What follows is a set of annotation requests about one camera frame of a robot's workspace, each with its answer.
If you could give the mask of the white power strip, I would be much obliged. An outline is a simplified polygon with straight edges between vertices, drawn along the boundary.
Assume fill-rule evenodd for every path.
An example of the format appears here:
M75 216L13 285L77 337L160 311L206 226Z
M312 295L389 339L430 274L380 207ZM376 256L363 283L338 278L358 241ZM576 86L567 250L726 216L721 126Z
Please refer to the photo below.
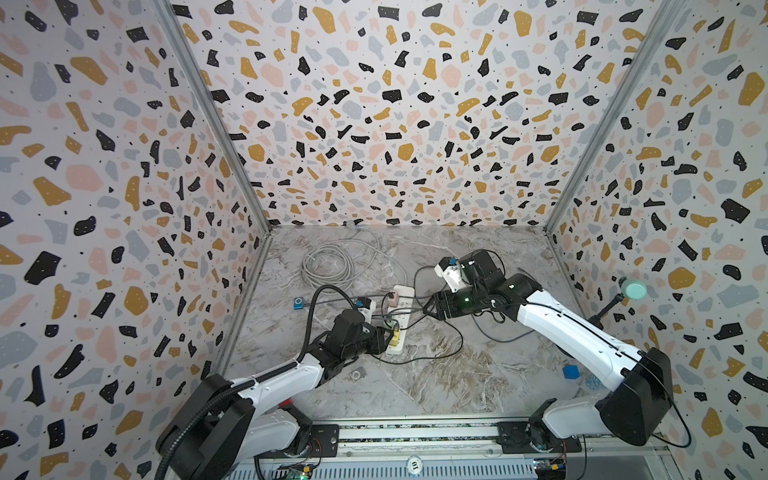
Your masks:
M399 294L399 303L395 307L391 307L387 302L387 294L390 291L395 291ZM386 324L387 321L396 320L399 322L401 330L399 332L393 332L395 335L400 336L400 345L395 349L387 348L386 353L389 355L399 355L405 343L405 335L407 333L406 328L410 325L412 317L415 312L418 312L418 307L415 304L415 290L408 286L395 285L388 293L385 294L382 300L381 311Z

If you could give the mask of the pink USB charger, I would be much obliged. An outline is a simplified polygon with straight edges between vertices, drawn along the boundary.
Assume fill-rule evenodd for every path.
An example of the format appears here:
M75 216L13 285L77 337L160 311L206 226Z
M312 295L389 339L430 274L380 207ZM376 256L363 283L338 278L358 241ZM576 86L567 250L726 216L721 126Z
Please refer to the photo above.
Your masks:
M395 291L390 291L387 294L387 302L391 307L395 307L399 303L399 294Z

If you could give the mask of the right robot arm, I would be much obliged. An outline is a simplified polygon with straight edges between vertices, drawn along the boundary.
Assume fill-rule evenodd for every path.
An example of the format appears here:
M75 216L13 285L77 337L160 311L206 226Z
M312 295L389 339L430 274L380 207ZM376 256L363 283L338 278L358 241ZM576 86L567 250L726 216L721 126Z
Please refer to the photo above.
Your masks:
M432 295L428 315L448 321L491 312L516 321L553 342L586 367L606 394L571 400L550 399L532 414L525 436L537 451L549 452L576 436L612 435L643 446L674 401L671 361L657 347L639 349L568 309L526 273L506 276L490 251L444 257L434 267L447 290Z

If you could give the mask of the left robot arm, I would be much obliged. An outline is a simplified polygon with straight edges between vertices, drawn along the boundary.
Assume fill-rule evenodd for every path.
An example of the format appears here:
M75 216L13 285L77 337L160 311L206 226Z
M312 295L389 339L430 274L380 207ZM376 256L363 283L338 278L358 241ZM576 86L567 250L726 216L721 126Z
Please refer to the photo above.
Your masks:
M317 302L326 291L339 294L347 307L331 329L314 336ZM180 479L222 479L242 461L264 453L301 454L312 422L288 400L327 383L362 355L385 353L394 336L392 329L372 325L362 308L341 288L322 285L307 307L294 359L241 379L207 377L158 438L155 478L174 473Z

